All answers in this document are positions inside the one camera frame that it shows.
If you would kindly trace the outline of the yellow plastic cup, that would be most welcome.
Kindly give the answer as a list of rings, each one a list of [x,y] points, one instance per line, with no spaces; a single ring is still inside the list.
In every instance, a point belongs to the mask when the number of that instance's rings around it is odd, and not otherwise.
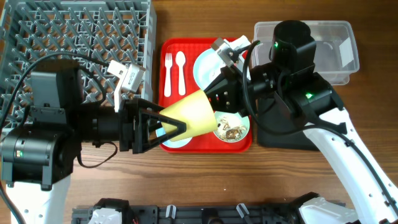
[[[187,125],[187,130],[173,137],[171,141],[192,138],[217,129],[215,113],[203,90],[197,90],[166,107],[160,114],[184,122]]]

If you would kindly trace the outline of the green bowl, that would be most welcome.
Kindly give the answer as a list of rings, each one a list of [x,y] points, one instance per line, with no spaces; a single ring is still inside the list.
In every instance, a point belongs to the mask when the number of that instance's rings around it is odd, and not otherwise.
[[[215,112],[217,129],[214,135],[223,142],[233,143],[242,141],[250,130],[248,116],[242,117],[239,113]]]

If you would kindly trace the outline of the food scraps and rice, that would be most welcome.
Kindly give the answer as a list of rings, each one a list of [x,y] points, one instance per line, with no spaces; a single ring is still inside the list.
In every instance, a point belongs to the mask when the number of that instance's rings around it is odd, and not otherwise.
[[[215,134],[223,141],[238,141],[244,137],[248,128],[235,116],[222,116],[218,120]]]

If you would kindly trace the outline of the white plastic fork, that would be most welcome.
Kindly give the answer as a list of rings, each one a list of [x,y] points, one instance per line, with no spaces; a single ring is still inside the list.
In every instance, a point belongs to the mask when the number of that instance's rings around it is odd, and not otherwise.
[[[173,60],[172,60],[172,54],[171,53],[166,53],[165,54],[165,68],[166,68],[166,73],[165,73],[165,85],[164,85],[164,96],[165,97],[170,97],[172,93],[172,85],[171,85],[171,68],[173,65]]]

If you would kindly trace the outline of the white plastic spoon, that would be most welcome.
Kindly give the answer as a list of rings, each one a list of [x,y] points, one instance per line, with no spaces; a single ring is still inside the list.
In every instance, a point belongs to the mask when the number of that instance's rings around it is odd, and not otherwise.
[[[185,87],[185,77],[183,67],[186,62],[185,55],[182,51],[178,51],[176,54],[175,61],[178,65],[178,93],[180,96],[186,94],[186,87]]]

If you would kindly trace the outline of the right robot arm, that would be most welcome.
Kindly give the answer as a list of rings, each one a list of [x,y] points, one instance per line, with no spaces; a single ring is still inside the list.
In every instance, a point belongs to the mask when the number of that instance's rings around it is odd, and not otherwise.
[[[291,223],[396,223],[397,187],[356,132],[344,104],[328,81],[315,71],[316,42],[309,26],[287,20],[274,29],[270,61],[249,68],[238,65],[250,43],[233,49],[216,39],[212,49],[225,66],[205,90],[215,111],[239,113],[257,120],[256,101],[272,97],[295,129],[282,137],[304,134],[323,154],[346,189],[353,209],[327,202],[310,192],[289,208]]]

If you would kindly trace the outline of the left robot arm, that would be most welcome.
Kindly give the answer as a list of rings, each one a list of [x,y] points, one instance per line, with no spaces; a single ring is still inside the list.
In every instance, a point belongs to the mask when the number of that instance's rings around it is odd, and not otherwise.
[[[161,114],[161,107],[134,98],[117,110],[99,101],[85,103],[75,60],[44,60],[30,75],[34,102],[22,123],[1,141],[1,178],[13,223],[58,223],[74,162],[81,145],[114,145],[117,151],[143,153],[186,131],[183,121]]]

